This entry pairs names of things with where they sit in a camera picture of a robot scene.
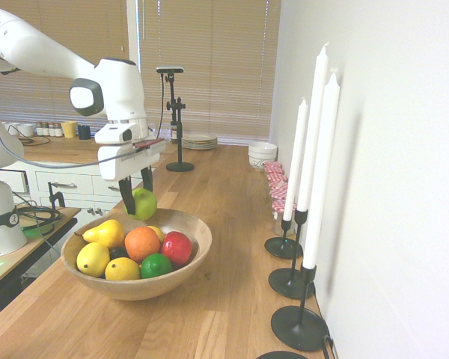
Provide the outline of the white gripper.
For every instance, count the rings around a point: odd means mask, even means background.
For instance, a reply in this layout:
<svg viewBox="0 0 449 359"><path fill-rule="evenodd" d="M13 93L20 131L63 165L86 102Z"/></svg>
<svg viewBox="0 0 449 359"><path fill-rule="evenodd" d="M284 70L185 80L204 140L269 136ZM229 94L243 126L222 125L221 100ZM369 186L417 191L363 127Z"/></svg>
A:
<svg viewBox="0 0 449 359"><path fill-rule="evenodd" d="M135 199L132 194L132 183L126 178L141 171L143 188L153 191L152 167L159 161L160 143L146 148L137 148L132 144L120 146L101 146L98 149L100 174L108 181L118 181L120 194L129 215L135 214Z"/></svg>

